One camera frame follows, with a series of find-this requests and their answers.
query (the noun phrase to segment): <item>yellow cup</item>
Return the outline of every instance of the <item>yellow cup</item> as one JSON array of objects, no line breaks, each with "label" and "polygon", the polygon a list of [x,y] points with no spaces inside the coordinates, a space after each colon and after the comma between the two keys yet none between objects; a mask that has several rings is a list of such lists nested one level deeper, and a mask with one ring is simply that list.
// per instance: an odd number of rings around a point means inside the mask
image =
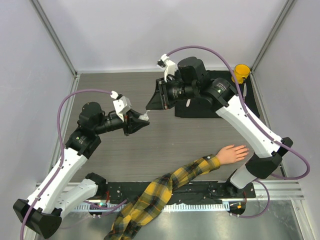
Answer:
[{"label": "yellow cup", "polygon": [[247,65],[244,64],[238,64],[234,67],[234,75],[236,79],[238,80],[239,84],[243,84],[245,79],[250,74],[250,68]]}]

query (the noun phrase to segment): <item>mannequin hand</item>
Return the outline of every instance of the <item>mannequin hand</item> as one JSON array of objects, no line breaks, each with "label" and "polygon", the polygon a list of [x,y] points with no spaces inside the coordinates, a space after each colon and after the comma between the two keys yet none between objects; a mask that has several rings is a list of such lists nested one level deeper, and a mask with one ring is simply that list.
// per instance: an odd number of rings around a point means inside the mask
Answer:
[{"label": "mannequin hand", "polygon": [[236,162],[239,162],[248,155],[248,148],[246,148],[245,145],[236,146],[235,145],[229,145],[222,148],[216,157],[220,161],[221,165],[224,164],[234,164]]}]

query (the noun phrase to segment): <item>black mat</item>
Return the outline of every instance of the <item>black mat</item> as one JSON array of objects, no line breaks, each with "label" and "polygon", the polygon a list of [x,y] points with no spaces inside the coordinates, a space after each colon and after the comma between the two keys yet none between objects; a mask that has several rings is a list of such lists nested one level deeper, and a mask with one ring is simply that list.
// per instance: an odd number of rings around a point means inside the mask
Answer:
[{"label": "black mat", "polygon": [[[208,71],[212,79],[224,78],[228,80],[234,87],[235,83],[231,80],[231,73],[229,71]],[[252,88],[252,83],[250,76],[245,80],[246,82],[246,97],[245,104],[248,108],[259,118],[260,114],[258,112],[257,104],[254,97],[254,91]],[[240,85],[241,92],[243,93],[244,85]],[[189,107],[186,107],[187,100],[179,101],[174,107],[174,115],[180,118],[189,119],[205,119],[205,118],[220,118],[215,112],[210,111],[204,107],[204,102],[201,98],[192,99]]]}]

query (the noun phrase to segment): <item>yellow plaid shirt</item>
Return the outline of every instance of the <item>yellow plaid shirt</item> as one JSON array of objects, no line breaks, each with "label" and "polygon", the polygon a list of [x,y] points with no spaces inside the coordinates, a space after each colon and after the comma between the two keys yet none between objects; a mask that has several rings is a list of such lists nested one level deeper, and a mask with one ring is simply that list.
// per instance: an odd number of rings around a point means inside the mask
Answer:
[{"label": "yellow plaid shirt", "polygon": [[131,240],[140,228],[157,217],[171,198],[172,192],[196,176],[220,167],[214,155],[204,156],[151,182],[141,196],[129,202],[118,214],[105,240]]}]

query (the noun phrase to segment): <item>black bracket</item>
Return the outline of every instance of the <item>black bracket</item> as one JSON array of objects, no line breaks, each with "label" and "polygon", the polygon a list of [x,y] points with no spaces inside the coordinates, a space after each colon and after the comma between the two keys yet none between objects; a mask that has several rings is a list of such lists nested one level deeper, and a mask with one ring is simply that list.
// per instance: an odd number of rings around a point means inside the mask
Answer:
[{"label": "black bracket", "polygon": [[[111,204],[119,204],[124,200],[133,201],[140,196],[150,182],[109,182],[108,191]],[[172,204],[221,204],[221,199],[243,199],[244,192],[247,199],[256,197],[254,185],[249,183],[242,192],[232,196],[227,182],[218,181],[191,181],[174,190],[167,205]]]},{"label": "black bracket", "polygon": [[246,210],[246,202],[239,202],[239,201],[231,201],[229,202],[230,210],[229,213],[241,215]]},{"label": "black bracket", "polygon": [[94,172],[91,172],[85,176],[85,179],[90,179],[98,186],[98,189],[94,197],[101,198],[106,194],[108,185],[107,185],[107,180],[105,178],[103,178],[102,176]]}]

